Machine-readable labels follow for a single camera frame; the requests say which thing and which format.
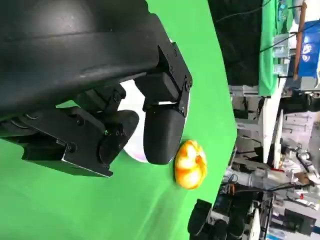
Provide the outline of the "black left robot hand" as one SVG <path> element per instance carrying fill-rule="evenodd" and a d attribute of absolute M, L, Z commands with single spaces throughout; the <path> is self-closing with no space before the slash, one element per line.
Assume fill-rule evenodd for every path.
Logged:
<path fill-rule="evenodd" d="M 139 123 L 119 110 L 129 80 L 144 95 L 146 160 L 166 165 L 193 79 L 145 0 L 1 1 L 0 137 L 23 147 L 23 160 L 111 177 Z"/>

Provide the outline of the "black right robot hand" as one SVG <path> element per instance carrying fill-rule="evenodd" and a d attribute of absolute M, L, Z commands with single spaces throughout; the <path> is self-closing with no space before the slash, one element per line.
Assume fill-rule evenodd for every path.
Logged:
<path fill-rule="evenodd" d="M 189 218 L 187 231 L 191 240 L 240 240 L 245 232 L 251 203 L 234 198 L 228 210 L 228 220 L 213 217 L 213 205 L 198 199 Z"/>

